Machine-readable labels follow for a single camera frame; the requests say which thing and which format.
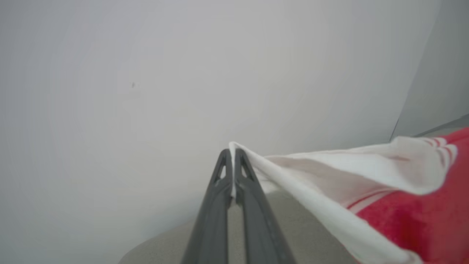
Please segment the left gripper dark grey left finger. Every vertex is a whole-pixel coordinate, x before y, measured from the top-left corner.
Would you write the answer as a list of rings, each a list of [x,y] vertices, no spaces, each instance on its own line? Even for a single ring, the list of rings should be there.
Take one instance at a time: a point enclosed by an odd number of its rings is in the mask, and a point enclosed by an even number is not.
[[[228,263],[227,219],[232,189],[232,159],[230,150],[224,149],[218,156],[181,263]]]

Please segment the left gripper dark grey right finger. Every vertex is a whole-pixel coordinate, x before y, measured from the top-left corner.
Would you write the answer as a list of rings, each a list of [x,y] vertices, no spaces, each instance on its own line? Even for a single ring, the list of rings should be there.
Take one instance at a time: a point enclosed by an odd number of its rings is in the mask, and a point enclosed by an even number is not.
[[[236,149],[234,182],[236,203],[243,209],[246,262],[295,264],[292,251],[243,149]]]

